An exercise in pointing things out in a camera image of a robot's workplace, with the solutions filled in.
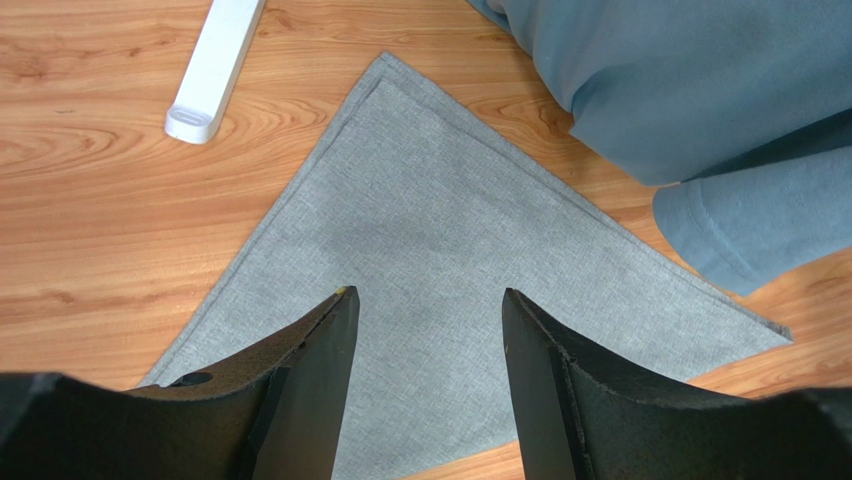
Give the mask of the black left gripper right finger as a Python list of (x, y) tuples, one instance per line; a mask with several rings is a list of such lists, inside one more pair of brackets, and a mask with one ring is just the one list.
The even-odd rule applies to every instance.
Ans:
[(522, 292), (502, 303), (504, 353), (529, 479), (847, 479), (851, 392), (751, 400), (644, 368)]

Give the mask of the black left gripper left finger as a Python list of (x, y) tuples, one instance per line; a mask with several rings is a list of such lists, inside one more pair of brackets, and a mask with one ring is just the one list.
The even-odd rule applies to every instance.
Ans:
[(355, 353), (344, 287), (293, 324), (168, 386), (1, 377), (5, 479), (328, 479)]

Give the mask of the light grey cloth napkin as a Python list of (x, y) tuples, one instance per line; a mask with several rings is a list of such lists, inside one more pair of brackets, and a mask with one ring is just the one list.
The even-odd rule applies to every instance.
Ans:
[(333, 475), (396, 479), (516, 437), (502, 300), (685, 381), (792, 340), (595, 207), (390, 53), (145, 377), (165, 385), (360, 298)]

